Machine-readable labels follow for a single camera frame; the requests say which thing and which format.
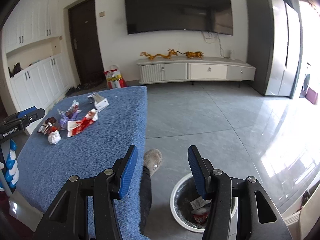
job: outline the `golden figurine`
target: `golden figurine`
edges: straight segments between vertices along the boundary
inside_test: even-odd
[[[161,57],[163,57],[163,58],[171,58],[172,55],[178,56],[178,53],[177,53],[177,51],[175,51],[174,49],[169,49],[168,55],[156,54],[156,55],[152,56],[151,54],[148,54],[148,53],[146,53],[145,51],[143,51],[143,52],[140,53],[140,56],[143,56],[143,55],[146,56],[146,57],[148,57],[149,60],[154,60],[155,57],[157,57],[157,56],[161,56]]]
[[[193,58],[193,57],[203,58],[203,53],[201,51],[196,51],[196,52],[187,51],[185,53],[181,53],[180,51],[177,51],[177,52],[182,55],[186,54],[187,58]]]

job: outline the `red wrapper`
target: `red wrapper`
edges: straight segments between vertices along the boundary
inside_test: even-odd
[[[98,110],[90,110],[86,116],[80,121],[68,122],[68,137],[81,133],[86,127],[94,123],[98,119]]]

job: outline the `trash bag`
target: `trash bag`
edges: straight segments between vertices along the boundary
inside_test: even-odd
[[[197,192],[195,181],[193,177],[191,177],[183,182],[178,188],[174,197],[174,208],[179,218],[188,226],[205,229],[206,223],[204,225],[197,224],[191,214],[193,208],[190,202],[194,201],[198,197],[200,197],[200,195]]]

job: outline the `tv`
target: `tv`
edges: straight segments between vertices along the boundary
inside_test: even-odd
[[[231,0],[125,0],[128,34],[192,30],[233,35]]]

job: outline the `gray tile floor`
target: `gray tile floor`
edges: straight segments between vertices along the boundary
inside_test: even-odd
[[[229,176],[255,176],[279,210],[289,207],[320,169],[319,107],[304,98],[263,97],[234,82],[147,87],[146,150],[157,148],[164,157],[151,179],[153,203],[145,230],[151,239],[202,238],[179,226],[169,206],[174,185],[191,172],[187,150],[192,144]],[[232,220],[230,239],[235,233]]]

